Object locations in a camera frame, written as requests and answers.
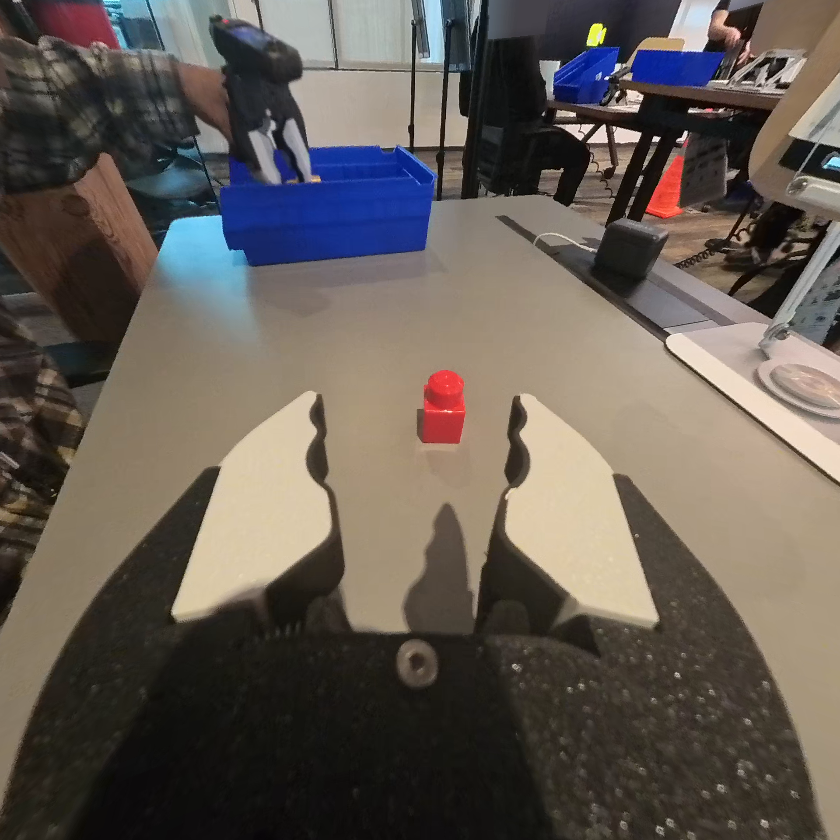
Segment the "red one-stud block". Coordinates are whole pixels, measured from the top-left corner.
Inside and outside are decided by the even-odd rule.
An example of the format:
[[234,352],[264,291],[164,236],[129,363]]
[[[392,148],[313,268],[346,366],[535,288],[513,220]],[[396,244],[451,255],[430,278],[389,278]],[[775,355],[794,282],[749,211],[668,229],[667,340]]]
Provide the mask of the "red one-stud block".
[[432,373],[423,385],[418,436],[424,445],[459,445],[466,422],[465,382],[456,372]]

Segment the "blue plastic bin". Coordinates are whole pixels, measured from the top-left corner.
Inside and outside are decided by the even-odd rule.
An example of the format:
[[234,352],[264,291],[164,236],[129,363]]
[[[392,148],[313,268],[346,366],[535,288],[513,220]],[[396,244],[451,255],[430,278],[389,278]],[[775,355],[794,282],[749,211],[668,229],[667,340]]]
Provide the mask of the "blue plastic bin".
[[315,182],[268,185],[228,158],[228,249],[252,267],[425,250],[437,177],[408,150],[313,148],[311,165]]

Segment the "small blue storage bin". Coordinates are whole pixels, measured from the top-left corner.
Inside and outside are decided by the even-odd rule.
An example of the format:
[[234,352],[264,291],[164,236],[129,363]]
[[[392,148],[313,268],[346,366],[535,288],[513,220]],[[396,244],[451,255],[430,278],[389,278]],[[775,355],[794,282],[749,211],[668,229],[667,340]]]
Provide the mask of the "small blue storage bin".
[[631,66],[633,82],[671,87],[705,87],[726,54],[712,51],[640,49]]
[[620,54],[618,47],[591,47],[561,66],[553,75],[553,100],[599,104]]

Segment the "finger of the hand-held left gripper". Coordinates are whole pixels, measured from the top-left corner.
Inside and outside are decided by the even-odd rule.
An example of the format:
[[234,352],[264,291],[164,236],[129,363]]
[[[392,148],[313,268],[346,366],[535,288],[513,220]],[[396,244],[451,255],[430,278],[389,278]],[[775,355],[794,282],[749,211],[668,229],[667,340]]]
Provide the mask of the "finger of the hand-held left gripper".
[[299,183],[312,182],[312,164],[305,132],[296,119],[287,119],[282,128],[282,147]]
[[278,186],[282,184],[282,176],[277,168],[275,152],[277,147],[271,135],[275,126],[265,124],[259,129],[248,132],[248,143],[253,153],[251,168],[255,177],[265,184]]

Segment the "person's left forearm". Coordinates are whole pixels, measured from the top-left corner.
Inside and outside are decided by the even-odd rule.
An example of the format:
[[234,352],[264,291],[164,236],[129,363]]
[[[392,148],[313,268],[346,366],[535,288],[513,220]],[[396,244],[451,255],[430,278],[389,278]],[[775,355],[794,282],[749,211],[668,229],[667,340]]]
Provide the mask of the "person's left forearm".
[[146,161],[197,132],[179,64],[160,51],[2,38],[1,71],[3,195],[75,183],[104,153]]

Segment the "red fire extinguisher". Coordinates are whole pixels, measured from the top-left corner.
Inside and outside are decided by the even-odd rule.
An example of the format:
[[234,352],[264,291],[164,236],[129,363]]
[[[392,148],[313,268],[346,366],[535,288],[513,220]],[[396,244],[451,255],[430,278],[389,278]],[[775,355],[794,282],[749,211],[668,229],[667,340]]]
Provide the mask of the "red fire extinguisher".
[[72,45],[101,44],[120,49],[119,40],[102,1],[27,1],[40,33]]

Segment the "black cube charger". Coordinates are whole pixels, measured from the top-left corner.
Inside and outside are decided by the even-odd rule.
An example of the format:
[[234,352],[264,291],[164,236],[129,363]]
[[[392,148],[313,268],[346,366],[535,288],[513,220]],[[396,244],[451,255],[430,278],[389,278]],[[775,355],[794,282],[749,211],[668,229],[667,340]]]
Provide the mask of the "black cube charger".
[[628,218],[605,226],[593,267],[603,274],[627,280],[644,280],[659,259],[669,238],[660,226]]

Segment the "person's left hand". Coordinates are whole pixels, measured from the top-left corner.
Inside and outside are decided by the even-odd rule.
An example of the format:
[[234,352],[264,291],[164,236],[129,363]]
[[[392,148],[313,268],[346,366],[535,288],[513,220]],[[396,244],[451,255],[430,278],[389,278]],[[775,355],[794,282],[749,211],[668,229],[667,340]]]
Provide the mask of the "person's left hand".
[[178,77],[192,114],[220,132],[233,147],[229,99],[221,70],[177,61]]

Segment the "orange traffic cone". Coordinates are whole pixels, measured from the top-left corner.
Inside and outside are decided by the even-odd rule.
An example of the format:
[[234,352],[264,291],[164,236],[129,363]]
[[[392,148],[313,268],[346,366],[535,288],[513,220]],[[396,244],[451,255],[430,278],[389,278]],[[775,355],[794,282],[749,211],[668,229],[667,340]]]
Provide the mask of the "orange traffic cone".
[[648,202],[646,215],[670,219],[681,215],[680,188],[684,173],[685,156],[678,154],[668,165]]

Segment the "wooden table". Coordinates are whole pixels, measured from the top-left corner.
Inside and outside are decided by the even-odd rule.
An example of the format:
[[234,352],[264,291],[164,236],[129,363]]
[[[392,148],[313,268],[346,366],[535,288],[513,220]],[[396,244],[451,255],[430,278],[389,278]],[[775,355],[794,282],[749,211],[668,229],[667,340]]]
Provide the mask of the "wooden table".
[[641,221],[670,155],[684,133],[744,142],[751,151],[759,131],[778,106],[782,92],[733,87],[686,87],[622,80],[621,89],[643,98],[635,111],[597,104],[549,100],[545,121],[557,112],[639,133],[636,149],[606,219]]

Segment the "wooden pillar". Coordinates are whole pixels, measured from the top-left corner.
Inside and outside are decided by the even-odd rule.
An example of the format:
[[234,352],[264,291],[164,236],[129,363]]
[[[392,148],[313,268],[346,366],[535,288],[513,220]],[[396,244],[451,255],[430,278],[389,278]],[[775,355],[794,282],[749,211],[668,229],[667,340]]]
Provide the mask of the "wooden pillar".
[[115,347],[159,253],[109,154],[77,183],[3,196],[1,246],[77,339]]

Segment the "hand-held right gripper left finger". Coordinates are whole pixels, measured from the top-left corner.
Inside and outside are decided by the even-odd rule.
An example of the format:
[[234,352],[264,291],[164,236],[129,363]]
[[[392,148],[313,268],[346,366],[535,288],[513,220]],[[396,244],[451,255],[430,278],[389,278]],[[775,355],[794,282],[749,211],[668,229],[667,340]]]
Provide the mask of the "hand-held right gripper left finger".
[[344,573],[328,485],[322,396],[304,392],[220,461],[180,588],[176,623],[249,607],[268,625],[302,625]]

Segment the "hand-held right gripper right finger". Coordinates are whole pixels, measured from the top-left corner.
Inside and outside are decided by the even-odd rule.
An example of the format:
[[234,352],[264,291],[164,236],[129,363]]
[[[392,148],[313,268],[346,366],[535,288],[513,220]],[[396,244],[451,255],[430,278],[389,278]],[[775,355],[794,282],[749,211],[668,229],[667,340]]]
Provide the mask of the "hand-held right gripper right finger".
[[534,395],[516,395],[503,491],[478,595],[478,626],[519,604],[530,629],[585,619],[656,629],[659,614],[616,474]]

